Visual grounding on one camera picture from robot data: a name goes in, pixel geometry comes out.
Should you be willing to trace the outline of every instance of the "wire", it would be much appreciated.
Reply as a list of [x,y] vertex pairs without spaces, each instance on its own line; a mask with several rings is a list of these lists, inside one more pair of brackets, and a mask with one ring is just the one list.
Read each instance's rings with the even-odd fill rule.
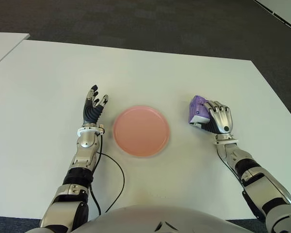
[[[111,159],[113,162],[116,163],[116,165],[120,168],[121,173],[122,173],[122,176],[123,176],[123,185],[122,185],[121,191],[119,192],[119,194],[117,195],[117,197],[115,198],[115,200],[112,202],[112,204],[109,206],[109,208],[105,211],[105,213],[106,213],[106,212],[108,212],[108,211],[111,209],[111,207],[115,204],[115,202],[116,202],[116,201],[119,199],[119,197],[121,196],[121,194],[122,194],[122,192],[123,192],[123,190],[124,190],[124,186],[125,186],[125,175],[124,175],[124,171],[123,171],[122,167],[120,166],[120,164],[119,164],[115,159],[113,159],[112,157],[110,157],[110,156],[107,155],[107,154],[102,153],[102,135],[101,135],[101,137],[100,137],[100,151],[97,152],[97,153],[99,153],[99,158],[98,158],[97,163],[96,163],[96,165],[95,165],[95,167],[94,167],[93,174],[94,174],[94,172],[95,172],[95,170],[96,170],[96,168],[97,168],[97,166],[98,166],[98,164],[99,164],[99,162],[100,162],[101,156],[104,155],[104,156],[108,157],[109,159]],[[90,190],[91,195],[92,195],[92,198],[93,198],[93,200],[94,200],[94,202],[95,202],[95,204],[96,204],[96,206],[97,206],[98,214],[101,215],[101,209],[100,209],[99,203],[98,203],[98,201],[97,201],[97,199],[95,198],[95,195],[94,195],[94,193],[93,193],[92,184],[90,184],[90,186],[89,186],[89,190]]]
[[124,172],[123,172],[122,167],[120,166],[120,164],[118,164],[118,162],[116,160],[114,160],[112,157],[108,156],[107,154],[104,154],[104,153],[101,153],[101,154],[103,154],[104,156],[107,156],[109,159],[111,159],[113,162],[115,162],[116,165],[120,168],[120,170],[122,172],[122,175],[123,175],[123,185],[122,185],[122,189],[121,189],[120,193],[117,195],[117,197],[115,198],[115,200],[112,202],[112,204],[109,206],[109,208],[106,210],[106,212],[108,212],[111,209],[111,207],[114,205],[114,203],[117,201],[117,199],[121,196],[121,194],[122,194],[122,192],[124,190],[124,186],[125,186],[125,175],[124,175]]
[[[94,167],[94,170],[93,170],[93,175],[94,175],[94,172],[100,162],[100,159],[101,159],[101,155],[102,155],[102,135],[100,136],[100,151],[99,151],[99,158],[97,160],[97,163],[95,164],[95,167]],[[94,195],[94,192],[93,192],[93,188],[92,188],[92,184],[89,185],[89,191],[91,192],[91,195],[92,195],[92,198],[97,206],[97,209],[98,209],[98,214],[101,215],[101,209],[100,209],[100,206],[99,206],[99,203]]]
[[223,159],[221,158],[221,156],[219,155],[218,153],[218,150],[217,150],[217,155],[219,156],[219,158],[221,159],[222,163],[224,163],[224,165],[233,173],[233,175],[236,177],[237,181],[240,183],[240,185],[244,188],[241,180],[238,178],[237,174],[230,168],[229,165],[226,164],[226,162],[223,161]]

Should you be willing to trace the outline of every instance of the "dark carpet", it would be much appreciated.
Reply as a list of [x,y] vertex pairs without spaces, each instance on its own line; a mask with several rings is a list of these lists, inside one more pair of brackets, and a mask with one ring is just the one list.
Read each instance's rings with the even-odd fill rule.
[[[291,29],[253,0],[0,0],[0,32],[251,60],[291,112]],[[257,220],[233,222],[266,232]],[[37,223],[0,217],[0,233],[24,232]]]
[[[0,217],[0,233],[24,233],[38,227],[39,219]],[[264,224],[257,219],[229,220],[255,233],[267,233]]]

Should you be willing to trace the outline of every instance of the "purple object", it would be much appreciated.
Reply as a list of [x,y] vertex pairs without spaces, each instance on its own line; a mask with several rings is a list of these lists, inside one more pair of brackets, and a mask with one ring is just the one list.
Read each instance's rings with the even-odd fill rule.
[[201,96],[194,96],[190,103],[189,123],[205,123],[210,121],[209,113],[203,105],[207,100]]

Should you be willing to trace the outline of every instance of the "silver arm segment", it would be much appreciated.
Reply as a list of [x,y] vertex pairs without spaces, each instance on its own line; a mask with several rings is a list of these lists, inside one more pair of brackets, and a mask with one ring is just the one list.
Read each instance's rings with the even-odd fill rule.
[[229,108],[217,101],[204,105],[210,114],[211,132],[217,133],[214,144],[218,155],[240,180],[242,195],[253,214],[261,221],[266,220],[269,233],[291,232],[290,193],[248,152],[238,148],[238,140],[231,134],[233,122]]
[[78,129],[77,152],[74,155],[63,184],[45,212],[40,228],[31,233],[69,233],[88,221],[89,186],[97,162],[99,135],[105,130],[103,125],[97,127],[97,121],[108,102],[105,95],[100,103],[97,86],[93,86],[86,97],[83,111],[83,125]]

